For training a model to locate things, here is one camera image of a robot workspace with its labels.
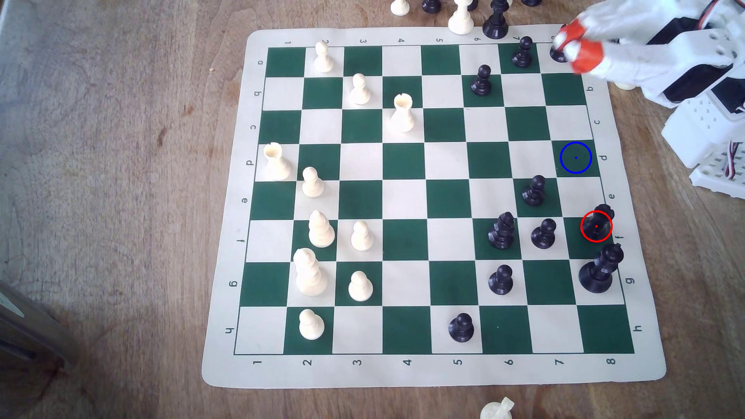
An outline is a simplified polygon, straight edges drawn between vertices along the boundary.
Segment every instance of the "chessboard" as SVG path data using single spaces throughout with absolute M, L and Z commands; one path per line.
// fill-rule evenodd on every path
M 480 28 L 289 29 L 248 39 L 202 374 L 234 388 L 342 388 L 628 382 L 659 379 L 665 359 L 641 251 L 608 85 L 574 75 L 549 56 L 559 25 L 513 26 L 491 40 Z M 532 63 L 513 65 L 530 36 Z M 330 72 L 314 67 L 329 46 Z M 492 91 L 475 95 L 479 66 Z M 371 99 L 349 100 L 352 76 Z M 414 127 L 392 129 L 393 99 L 413 99 Z M 264 147 L 277 142 L 292 174 L 272 181 Z M 325 189 L 302 192 L 314 167 Z M 545 200 L 521 196 L 545 177 Z M 612 231 L 591 242 L 580 222 L 599 204 L 615 212 Z M 314 210 L 336 239 L 308 239 Z M 487 233 L 511 212 L 514 242 Z M 545 218 L 555 242 L 530 234 Z M 373 237 L 357 251 L 356 221 Z M 609 243 L 624 259 L 606 292 L 587 291 L 579 271 Z M 299 292 L 294 252 L 310 248 L 328 280 Z M 513 287 L 489 277 L 510 266 Z M 355 271 L 372 295 L 353 300 Z M 299 332 L 312 309 L 325 330 Z M 458 342 L 448 325 L 472 318 Z

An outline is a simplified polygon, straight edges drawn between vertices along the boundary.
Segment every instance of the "blue circle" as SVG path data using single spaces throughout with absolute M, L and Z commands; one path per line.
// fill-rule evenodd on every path
M 571 171 L 568 168 L 566 168 L 566 166 L 564 166 L 564 160 L 563 160 L 564 150 L 566 150 L 566 148 L 572 144 L 581 144 L 584 148 L 587 148 L 587 154 L 590 155 L 590 161 L 587 163 L 587 167 L 585 167 L 584 169 L 580 171 Z M 569 173 L 574 173 L 574 174 L 584 173 L 585 171 L 587 171 L 588 168 L 590 168 L 590 165 L 592 164 L 592 151 L 590 151 L 590 147 L 588 147 L 587 144 L 585 144 L 584 142 L 579 142 L 579 141 L 570 142 L 569 144 L 565 145 L 564 148 L 561 149 L 561 153 L 559 153 L 559 163 L 561 163 L 561 166 L 564 168 L 564 170 L 568 171 Z

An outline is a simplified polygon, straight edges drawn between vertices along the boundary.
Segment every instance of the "black pawn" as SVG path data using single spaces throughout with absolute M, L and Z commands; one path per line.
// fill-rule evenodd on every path
M 543 204 L 545 195 L 543 188 L 546 186 L 546 178 L 537 174 L 530 179 L 530 185 L 522 190 L 522 200 L 531 207 L 537 207 Z
M 593 212 L 585 217 L 585 222 L 582 223 L 582 231 L 591 240 L 602 240 L 610 233 L 610 220 L 615 217 L 615 211 L 608 204 L 598 205 L 595 207 L 595 211 L 603 211 L 608 214 L 610 219 L 599 212 Z
M 554 242 L 557 239 L 554 234 L 556 228 L 557 223 L 550 218 L 546 218 L 541 221 L 541 225 L 536 227 L 530 234 L 530 240 L 538 249 L 548 249 L 554 245 Z
M 448 326 L 450 337 L 456 342 L 468 342 L 473 337 L 473 321 L 471 316 L 466 313 L 460 313 Z
M 471 83 L 471 91 L 479 96 L 486 96 L 492 91 L 492 82 L 489 76 L 492 75 L 492 68 L 486 64 L 478 67 L 476 80 Z
M 618 269 L 618 264 L 624 260 L 621 245 L 605 245 L 600 249 L 595 260 L 587 262 L 580 268 L 580 283 L 587 291 L 601 293 L 608 291 L 613 284 L 611 275 Z
M 512 268 L 499 265 L 497 271 L 489 277 L 489 289 L 497 295 L 505 295 L 512 290 Z
M 512 245 L 515 240 L 515 218 L 511 212 L 507 211 L 497 218 L 489 229 L 488 237 L 491 246 L 501 251 Z
M 533 62 L 530 49 L 533 47 L 533 39 L 530 37 L 520 38 L 520 51 L 513 55 L 513 64 L 520 69 L 526 69 Z
M 507 20 L 504 19 L 504 12 L 510 8 L 510 4 L 507 0 L 492 0 L 491 7 L 492 15 L 481 26 L 481 30 L 487 38 L 500 40 L 507 35 L 507 30 L 510 28 Z

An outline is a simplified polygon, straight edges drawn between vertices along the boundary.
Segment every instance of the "red circle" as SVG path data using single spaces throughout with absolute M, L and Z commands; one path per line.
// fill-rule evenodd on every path
M 603 215 L 605 215 L 606 217 L 608 217 L 608 221 L 610 221 L 610 231 L 608 232 L 608 236 L 605 236 L 605 237 L 604 237 L 603 239 L 600 239 L 600 240 L 593 240 L 593 239 L 590 239 L 590 238 L 589 238 L 589 237 L 588 237 L 588 236 L 587 236 L 587 235 L 585 234 L 585 232 L 584 232 L 584 231 L 582 231 L 582 224 L 583 224 L 583 223 L 585 222 L 585 218 L 587 218 L 587 215 L 590 215 L 590 214 L 592 214 L 593 212 L 599 212 L 600 214 L 603 214 Z M 610 219 L 610 217 L 608 216 L 608 214 L 604 213 L 603 211 L 598 211 L 597 209 L 596 209 L 595 211 L 590 211 L 590 212 L 586 213 L 586 214 L 585 214 L 585 216 L 584 216 L 584 217 L 582 217 L 582 221 L 580 221 L 580 232 L 582 233 L 582 236 L 584 236 L 584 238 L 585 238 L 585 239 L 588 239 L 588 240 L 589 240 L 590 242 L 593 242 L 593 243 L 600 243 L 600 242 L 605 242 L 605 241 L 606 241 L 606 240 L 607 240 L 607 239 L 608 239 L 608 238 L 610 237 L 611 233 L 613 233 L 613 220 L 612 220 L 612 219 Z

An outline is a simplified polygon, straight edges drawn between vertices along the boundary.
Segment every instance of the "wooden table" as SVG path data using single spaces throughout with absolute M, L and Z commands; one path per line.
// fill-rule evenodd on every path
M 84 358 L 35 418 L 743 417 L 745 201 L 694 188 L 670 110 L 611 88 L 668 364 L 655 382 L 232 390 L 200 376 L 241 69 L 262 28 L 446 26 L 412 2 L 6 1 L 0 33 L 0 280 L 47 306 Z M 592 1 L 516 2 L 510 24 Z M 472 15 L 488 16 L 481 0 Z

